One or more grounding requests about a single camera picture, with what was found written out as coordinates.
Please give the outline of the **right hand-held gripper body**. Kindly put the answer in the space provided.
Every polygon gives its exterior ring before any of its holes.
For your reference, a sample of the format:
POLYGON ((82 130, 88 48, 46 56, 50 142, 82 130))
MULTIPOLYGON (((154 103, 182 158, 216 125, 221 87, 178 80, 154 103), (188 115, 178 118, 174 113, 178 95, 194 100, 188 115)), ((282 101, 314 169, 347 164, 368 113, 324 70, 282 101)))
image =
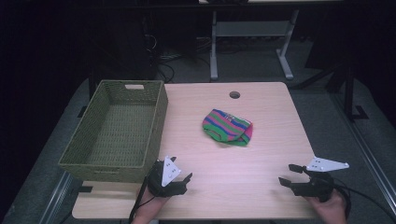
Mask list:
POLYGON ((331 198, 334 189, 334 180, 330 175, 332 171, 347 169, 347 162, 331 161, 314 157, 311 162, 304 165, 309 181, 306 183, 293 183, 292 192, 295 196, 316 197, 321 203, 331 198))

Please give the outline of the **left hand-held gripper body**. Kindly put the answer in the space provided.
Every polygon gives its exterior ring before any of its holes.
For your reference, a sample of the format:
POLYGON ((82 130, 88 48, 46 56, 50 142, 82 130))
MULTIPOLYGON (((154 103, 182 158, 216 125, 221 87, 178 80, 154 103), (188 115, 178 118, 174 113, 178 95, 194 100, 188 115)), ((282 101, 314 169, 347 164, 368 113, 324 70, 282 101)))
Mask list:
POLYGON ((187 185, 182 181, 176 181, 181 170, 166 156, 163 161, 156 160, 148 173, 148 190, 155 197, 172 197, 183 195, 187 191, 187 185))

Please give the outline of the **green woven basket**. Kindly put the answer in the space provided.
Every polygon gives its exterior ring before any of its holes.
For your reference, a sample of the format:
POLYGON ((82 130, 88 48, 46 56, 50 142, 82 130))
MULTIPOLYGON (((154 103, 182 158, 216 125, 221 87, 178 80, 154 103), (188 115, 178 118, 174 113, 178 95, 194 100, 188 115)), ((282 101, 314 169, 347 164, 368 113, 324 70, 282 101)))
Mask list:
POLYGON ((160 80, 103 80, 59 165, 84 181, 139 183, 158 159, 168 106, 160 80))

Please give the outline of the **striped knitted garment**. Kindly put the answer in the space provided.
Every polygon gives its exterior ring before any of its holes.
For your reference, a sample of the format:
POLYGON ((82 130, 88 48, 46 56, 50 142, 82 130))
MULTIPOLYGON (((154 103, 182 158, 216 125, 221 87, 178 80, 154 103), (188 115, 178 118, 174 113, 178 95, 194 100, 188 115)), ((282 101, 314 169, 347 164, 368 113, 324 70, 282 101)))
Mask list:
POLYGON ((227 112, 212 109, 202 122, 204 133, 217 142, 245 147, 253 133, 253 123, 227 112))

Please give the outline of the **person's right hand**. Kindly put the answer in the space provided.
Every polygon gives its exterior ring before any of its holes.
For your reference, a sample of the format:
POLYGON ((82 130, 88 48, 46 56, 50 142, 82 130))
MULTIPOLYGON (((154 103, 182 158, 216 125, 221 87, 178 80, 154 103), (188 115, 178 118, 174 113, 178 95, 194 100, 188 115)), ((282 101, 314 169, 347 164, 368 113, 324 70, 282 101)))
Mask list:
POLYGON ((324 203, 321 203, 319 198, 315 197, 305 197, 305 199, 325 224, 347 224, 346 203, 336 189, 332 191, 331 198, 324 203))

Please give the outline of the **person's left hand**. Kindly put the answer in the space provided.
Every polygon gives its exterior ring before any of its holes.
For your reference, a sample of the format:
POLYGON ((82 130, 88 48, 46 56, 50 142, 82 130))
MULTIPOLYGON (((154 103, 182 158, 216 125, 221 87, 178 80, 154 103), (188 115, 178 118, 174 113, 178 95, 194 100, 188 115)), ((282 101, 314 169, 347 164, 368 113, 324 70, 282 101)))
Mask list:
POLYGON ((154 197, 148 188, 145 188, 141 201, 143 205, 135 212, 131 224, 149 224, 168 202, 168 198, 154 197))

